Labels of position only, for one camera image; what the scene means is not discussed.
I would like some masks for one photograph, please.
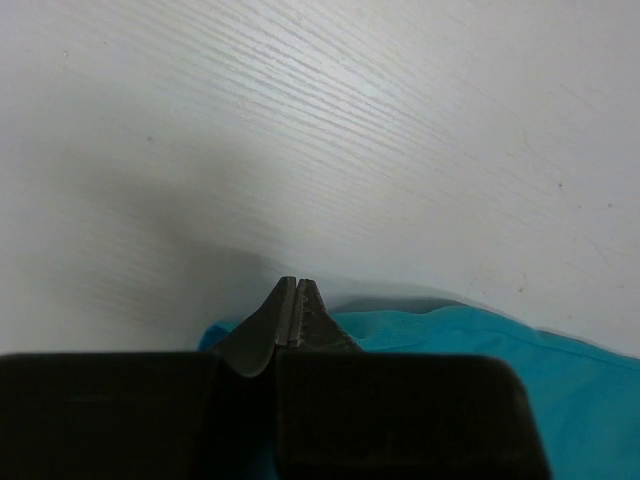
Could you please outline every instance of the white surface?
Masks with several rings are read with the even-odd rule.
[[[640,355],[638,2],[1,8],[0,350],[193,346],[294,274]]]

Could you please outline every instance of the turquoise cloth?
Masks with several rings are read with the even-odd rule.
[[[640,360],[471,307],[334,318],[369,352],[475,353],[507,361],[527,387],[555,479],[640,479]],[[214,325],[199,348],[234,325]],[[264,478],[276,478],[271,468]]]

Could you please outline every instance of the wood grain texture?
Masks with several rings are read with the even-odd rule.
[[[640,355],[637,2],[2,13],[0,350],[193,346],[293,274]]]

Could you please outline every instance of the white wood grain surface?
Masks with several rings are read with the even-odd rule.
[[[640,355],[638,2],[0,11],[0,350],[192,347],[294,274]]]

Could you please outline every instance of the white table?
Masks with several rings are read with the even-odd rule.
[[[193,347],[293,274],[640,355],[638,2],[0,13],[0,350]]]

